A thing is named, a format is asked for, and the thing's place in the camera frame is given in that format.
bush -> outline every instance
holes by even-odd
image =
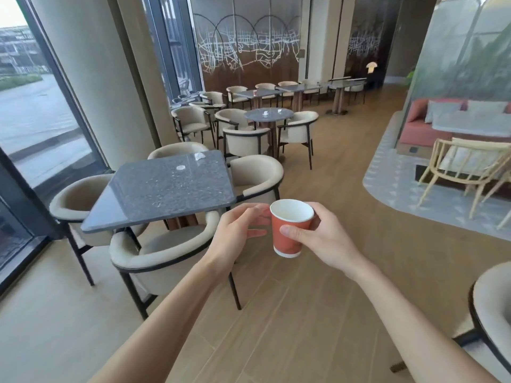
[[[39,82],[42,80],[41,75],[28,74],[16,76],[0,76],[0,91],[12,89],[14,87],[27,85],[29,83]]]

sky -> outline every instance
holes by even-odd
[[[0,28],[26,24],[16,0],[0,0]]]

table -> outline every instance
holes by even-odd
[[[247,119],[258,122],[261,128],[270,128],[272,154],[279,161],[284,161],[284,156],[278,155],[277,124],[275,122],[291,118],[293,114],[290,109],[277,107],[254,109],[245,113]]]
[[[334,97],[334,103],[332,105],[332,111],[327,112],[327,114],[328,113],[332,113],[333,115],[347,114],[348,110],[342,109],[342,96],[344,93],[344,89],[346,87],[358,86],[358,85],[362,85],[364,83],[365,83],[365,80],[354,81],[351,79],[341,79],[341,80],[333,81],[332,83],[330,83],[328,85],[328,87],[330,89],[335,89],[335,97]]]
[[[257,89],[237,92],[236,95],[246,96],[252,100],[252,109],[259,109],[263,107],[263,97],[269,95],[280,95],[281,91],[268,90],[268,89]]]
[[[476,114],[456,111],[436,115],[432,128],[443,132],[486,137],[511,137],[511,114]]]
[[[293,103],[291,105],[291,110],[295,113],[298,111],[302,111],[303,108],[303,92],[305,90],[317,89],[318,85],[290,85],[290,86],[277,86],[278,90],[282,90],[285,92],[293,93]]]
[[[220,151],[129,162],[119,168],[83,221],[94,233],[233,205],[236,195]]]

person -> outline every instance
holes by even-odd
[[[495,383],[495,378],[443,335],[355,247],[335,214],[319,203],[311,230],[284,225],[281,232],[308,246],[324,263],[343,271],[374,305],[417,383]],[[131,335],[93,383],[163,383],[212,290],[231,271],[247,238],[266,234],[267,204],[246,203],[222,215],[204,257]]]

red cup on table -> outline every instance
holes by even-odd
[[[302,252],[302,244],[280,232],[283,225],[297,226],[308,230],[314,218],[314,209],[307,203],[295,199],[281,199],[270,205],[273,230],[273,249],[281,257],[294,258]]]

